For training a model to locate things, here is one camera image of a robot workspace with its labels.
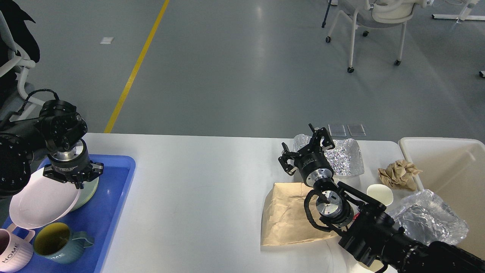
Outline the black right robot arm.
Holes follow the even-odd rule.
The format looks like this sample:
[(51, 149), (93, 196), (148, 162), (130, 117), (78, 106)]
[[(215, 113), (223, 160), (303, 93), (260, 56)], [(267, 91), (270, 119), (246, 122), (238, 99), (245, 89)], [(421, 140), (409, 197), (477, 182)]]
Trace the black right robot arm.
[(324, 155), (335, 148), (329, 132), (309, 125), (312, 137), (300, 150), (290, 151), (282, 143), (278, 158), (288, 175), (299, 171), (310, 191), (304, 200), (305, 215), (317, 230), (336, 232), (338, 244), (358, 262), (382, 263), (383, 273), (393, 267), (399, 273), (483, 273), (484, 260), (445, 242), (425, 245), (394, 227), (386, 206), (343, 183), (335, 182), (334, 171)]

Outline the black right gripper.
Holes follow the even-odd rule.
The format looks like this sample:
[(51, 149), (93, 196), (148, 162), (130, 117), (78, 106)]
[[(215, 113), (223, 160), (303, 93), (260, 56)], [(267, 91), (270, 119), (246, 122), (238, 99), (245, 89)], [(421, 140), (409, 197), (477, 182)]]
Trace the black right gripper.
[(335, 188), (334, 170), (324, 153), (335, 149), (336, 145), (326, 128), (316, 128), (308, 124), (312, 131), (308, 153), (292, 152), (286, 143), (282, 142), (282, 154), (278, 158), (282, 169), (293, 176), (298, 169), (305, 185), (310, 188)]

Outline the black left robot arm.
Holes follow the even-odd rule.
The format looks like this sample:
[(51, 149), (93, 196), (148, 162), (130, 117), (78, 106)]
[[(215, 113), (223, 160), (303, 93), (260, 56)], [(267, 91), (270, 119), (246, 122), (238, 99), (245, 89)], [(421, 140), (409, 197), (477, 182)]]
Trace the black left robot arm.
[(48, 158), (43, 175), (61, 183), (72, 183), (83, 189), (102, 175), (104, 164), (93, 162), (89, 157), (83, 136), (87, 123), (77, 108), (54, 99), (42, 105), (39, 116), (34, 119), (11, 121), (11, 117), (24, 112), (26, 103), (18, 111), (11, 111), (1, 120), (0, 134), (0, 196), (14, 196), (28, 184), (32, 171), (31, 163)]

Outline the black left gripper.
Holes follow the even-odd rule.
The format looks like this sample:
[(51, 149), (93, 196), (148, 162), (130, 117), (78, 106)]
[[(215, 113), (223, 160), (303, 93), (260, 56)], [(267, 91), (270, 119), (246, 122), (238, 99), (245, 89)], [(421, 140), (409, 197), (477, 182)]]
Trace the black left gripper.
[(67, 152), (57, 151), (48, 156), (51, 164), (43, 167), (43, 176), (61, 183), (76, 182), (76, 189), (83, 189), (85, 182), (99, 178), (104, 171), (103, 163), (91, 162), (84, 140)]

